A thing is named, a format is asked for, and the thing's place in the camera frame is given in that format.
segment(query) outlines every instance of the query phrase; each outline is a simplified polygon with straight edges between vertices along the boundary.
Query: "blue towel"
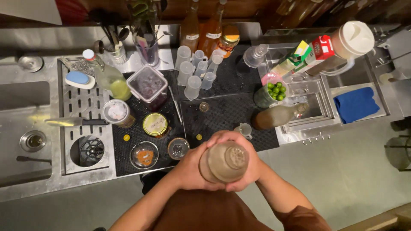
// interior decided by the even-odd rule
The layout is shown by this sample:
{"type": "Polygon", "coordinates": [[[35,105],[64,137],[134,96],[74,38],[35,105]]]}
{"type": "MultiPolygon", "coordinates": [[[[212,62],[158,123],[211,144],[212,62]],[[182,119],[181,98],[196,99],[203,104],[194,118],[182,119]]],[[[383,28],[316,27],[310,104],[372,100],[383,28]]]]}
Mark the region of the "blue towel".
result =
{"type": "Polygon", "coordinates": [[[334,97],[339,116],[344,124],[372,115],[380,109],[372,98],[370,87],[360,88],[334,97]]]}

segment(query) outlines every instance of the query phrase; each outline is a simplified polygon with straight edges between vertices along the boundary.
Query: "floor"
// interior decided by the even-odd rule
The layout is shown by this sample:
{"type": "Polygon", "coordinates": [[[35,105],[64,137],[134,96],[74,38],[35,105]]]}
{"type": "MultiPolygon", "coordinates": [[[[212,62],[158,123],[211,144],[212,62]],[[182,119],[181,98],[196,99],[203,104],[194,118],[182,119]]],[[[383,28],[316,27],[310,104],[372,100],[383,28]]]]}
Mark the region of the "floor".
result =
{"type": "MultiPolygon", "coordinates": [[[[291,143],[259,152],[280,176],[300,189],[339,230],[411,202],[411,173],[399,172],[384,145],[404,132],[389,124],[359,127],[314,144],[291,143]]],[[[142,197],[138,176],[0,204],[2,230],[91,231],[111,224],[142,197]]],[[[255,216],[281,231],[255,184],[238,193],[255,216]]]]}

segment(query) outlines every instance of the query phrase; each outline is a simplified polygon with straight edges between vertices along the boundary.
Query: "blue sponge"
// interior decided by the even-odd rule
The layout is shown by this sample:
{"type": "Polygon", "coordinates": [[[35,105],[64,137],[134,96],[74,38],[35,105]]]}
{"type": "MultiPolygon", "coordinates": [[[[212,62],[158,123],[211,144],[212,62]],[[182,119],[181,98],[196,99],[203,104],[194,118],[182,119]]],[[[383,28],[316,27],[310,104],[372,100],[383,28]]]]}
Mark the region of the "blue sponge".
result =
{"type": "Polygon", "coordinates": [[[82,72],[71,71],[66,75],[66,79],[79,84],[88,83],[88,76],[82,72]]]}

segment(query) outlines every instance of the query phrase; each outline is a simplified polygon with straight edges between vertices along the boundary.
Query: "knife handle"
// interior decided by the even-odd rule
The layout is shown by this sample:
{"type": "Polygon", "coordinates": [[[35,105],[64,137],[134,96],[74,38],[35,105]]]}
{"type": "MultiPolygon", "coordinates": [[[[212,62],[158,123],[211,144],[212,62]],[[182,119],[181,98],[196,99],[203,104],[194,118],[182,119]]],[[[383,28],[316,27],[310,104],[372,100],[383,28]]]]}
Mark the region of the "knife handle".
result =
{"type": "Polygon", "coordinates": [[[110,123],[103,119],[83,120],[83,125],[109,125],[110,123]]]}

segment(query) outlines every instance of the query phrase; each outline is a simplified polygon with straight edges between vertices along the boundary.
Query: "orange spice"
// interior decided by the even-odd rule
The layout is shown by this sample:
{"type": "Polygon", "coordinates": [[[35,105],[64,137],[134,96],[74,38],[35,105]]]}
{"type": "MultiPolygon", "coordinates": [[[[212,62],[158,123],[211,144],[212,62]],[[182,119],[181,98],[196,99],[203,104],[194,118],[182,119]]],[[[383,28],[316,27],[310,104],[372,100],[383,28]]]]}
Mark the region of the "orange spice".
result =
{"type": "Polygon", "coordinates": [[[150,165],[153,160],[154,152],[142,150],[137,153],[137,159],[143,165],[150,165]]]}

